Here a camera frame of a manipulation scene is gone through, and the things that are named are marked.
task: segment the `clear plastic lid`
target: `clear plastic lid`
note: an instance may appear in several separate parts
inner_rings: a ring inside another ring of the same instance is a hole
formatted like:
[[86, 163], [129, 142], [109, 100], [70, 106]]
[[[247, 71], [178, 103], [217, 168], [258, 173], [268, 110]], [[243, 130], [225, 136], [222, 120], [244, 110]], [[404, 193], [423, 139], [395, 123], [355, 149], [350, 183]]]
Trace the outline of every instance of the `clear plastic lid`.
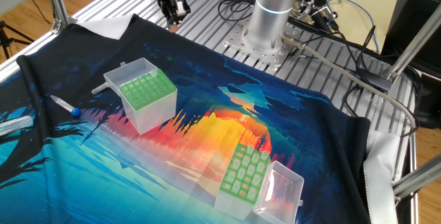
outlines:
[[294, 223], [297, 207], [302, 203], [300, 195], [304, 181], [303, 177], [274, 161], [265, 174], [254, 213], [273, 224]]

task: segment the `gray cable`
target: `gray cable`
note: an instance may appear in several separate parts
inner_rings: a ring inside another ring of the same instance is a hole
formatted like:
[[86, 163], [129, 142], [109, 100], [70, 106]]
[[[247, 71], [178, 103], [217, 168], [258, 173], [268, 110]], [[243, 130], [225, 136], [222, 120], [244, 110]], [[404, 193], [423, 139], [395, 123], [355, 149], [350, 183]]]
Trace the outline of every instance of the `gray cable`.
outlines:
[[359, 86], [361, 86], [361, 87], [365, 88], [366, 90], [368, 90], [368, 91], [370, 91], [372, 93], [375, 93], [378, 96], [381, 96], [384, 99], [388, 100], [388, 102], [392, 103], [392, 105], [394, 105], [399, 110], [404, 112], [404, 114], [406, 115], [406, 117], [408, 118], [408, 120], [411, 123], [411, 129], [416, 128], [416, 122], [415, 122], [415, 119], [413, 118], [412, 113], [410, 113], [410, 111], [408, 111], [399, 101], [393, 99], [392, 97], [386, 95], [385, 93], [383, 93], [383, 92], [381, 92], [379, 90], [376, 90], [372, 86], [370, 86], [367, 83], [361, 81], [360, 79], [358, 79], [354, 75], [350, 74], [349, 72], [345, 71], [344, 69], [334, 65], [332, 62], [330, 62], [326, 58], [324, 58], [324, 56], [322, 56], [321, 54], [316, 52], [314, 49], [308, 47], [307, 45], [303, 44], [302, 48], [305, 49], [306, 51], [312, 53], [315, 57], [317, 57], [317, 59], [320, 59], [325, 65], [329, 66], [330, 68], [333, 68], [334, 70], [336, 70], [339, 73], [345, 75], [346, 77], [348, 77], [352, 81], [356, 82]]

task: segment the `wooden floor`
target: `wooden floor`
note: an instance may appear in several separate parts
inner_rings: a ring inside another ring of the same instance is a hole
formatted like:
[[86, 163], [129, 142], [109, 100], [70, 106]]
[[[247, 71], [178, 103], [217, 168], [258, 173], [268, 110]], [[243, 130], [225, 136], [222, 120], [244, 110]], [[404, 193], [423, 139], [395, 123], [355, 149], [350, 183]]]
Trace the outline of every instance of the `wooden floor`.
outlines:
[[[48, 0], [35, 0], [47, 19], [53, 22], [52, 9]], [[69, 14], [74, 14], [93, 0], [64, 0]], [[38, 39], [48, 32], [51, 25], [47, 24], [38, 13], [31, 0], [24, 1], [7, 13], [0, 15], [0, 21], [18, 29], [32, 39]], [[9, 37], [20, 39], [17, 35], [6, 30]], [[25, 46], [12, 44], [15, 54]], [[5, 55], [0, 51], [0, 63], [5, 61]], [[441, 130], [419, 130], [417, 133], [418, 166], [441, 153]], [[441, 222], [441, 179], [423, 188], [419, 193], [420, 223], [432, 224]]]

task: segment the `blue pen cap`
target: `blue pen cap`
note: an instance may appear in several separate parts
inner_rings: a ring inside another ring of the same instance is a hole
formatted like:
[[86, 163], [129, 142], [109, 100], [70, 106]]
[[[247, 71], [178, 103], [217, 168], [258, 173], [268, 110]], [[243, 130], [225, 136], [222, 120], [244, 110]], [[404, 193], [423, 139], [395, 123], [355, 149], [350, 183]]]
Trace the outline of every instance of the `blue pen cap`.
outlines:
[[78, 108], [74, 108], [72, 111], [71, 111], [71, 114], [72, 114], [72, 116], [78, 116], [78, 115], [80, 115], [80, 110], [78, 109]]

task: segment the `metal slatted table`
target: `metal slatted table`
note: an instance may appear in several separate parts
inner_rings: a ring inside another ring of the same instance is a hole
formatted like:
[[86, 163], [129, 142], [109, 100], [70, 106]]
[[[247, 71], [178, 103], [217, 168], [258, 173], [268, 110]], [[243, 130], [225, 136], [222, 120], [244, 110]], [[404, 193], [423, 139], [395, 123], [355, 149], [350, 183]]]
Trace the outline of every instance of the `metal slatted table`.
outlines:
[[[279, 68], [272, 68], [257, 61], [242, 52], [225, 45], [224, 40], [229, 39], [228, 35], [234, 28], [238, 28], [240, 23], [222, 20], [217, 11], [217, 5], [220, 0], [187, 0], [192, 13], [182, 22], [181, 28], [177, 34], [197, 42], [216, 52], [229, 56], [237, 61], [274, 75], [294, 85], [310, 90], [321, 92], [328, 96], [332, 103], [341, 111], [348, 113], [344, 108], [342, 97], [346, 91], [351, 88], [353, 81], [343, 77], [340, 73], [323, 65], [317, 59], [308, 57], [310, 54], [297, 52], [291, 58], [288, 58]], [[252, 13], [252, 8], [248, 11], [232, 13], [227, 8], [221, 9], [227, 17], [237, 19]], [[82, 10], [73, 15], [78, 21], [91, 21], [111, 17], [119, 17], [127, 14], [137, 14], [163, 28], [166, 27], [166, 20], [157, 5], [156, 0], [95, 0]], [[317, 34], [301, 30], [294, 27], [295, 32], [292, 36], [307, 41]], [[55, 38], [51, 32], [43, 35], [40, 39], [29, 45], [13, 58], [0, 65], [0, 82], [4, 81], [11, 74], [19, 70], [15, 59], [20, 54], [32, 54], [41, 46]], [[319, 39], [308, 44], [317, 52], [323, 54], [330, 61], [338, 65], [355, 70], [355, 64], [349, 57], [349, 52], [343, 43], [331, 39]], [[359, 50], [353, 50], [354, 55], [360, 54]], [[383, 73], [390, 65], [365, 56], [366, 64], [369, 70], [375, 74]], [[389, 95], [406, 105], [410, 110], [415, 105], [415, 92], [411, 87], [411, 82], [406, 77], [399, 77], [394, 83]], [[398, 135], [407, 133], [410, 130], [409, 122], [404, 114], [393, 107], [382, 97], [372, 94], [366, 90], [361, 90], [352, 94], [348, 98], [350, 106], [359, 116], [364, 116], [371, 120], [371, 129], [381, 132], [390, 132]], [[398, 151], [398, 160], [396, 163], [396, 172], [394, 181], [400, 179], [404, 158], [407, 153], [407, 147], [410, 144], [410, 167], [411, 171], [416, 169], [416, 150], [415, 135], [404, 138], [400, 142]], [[413, 223], [418, 222], [417, 196], [412, 199], [410, 213]]]

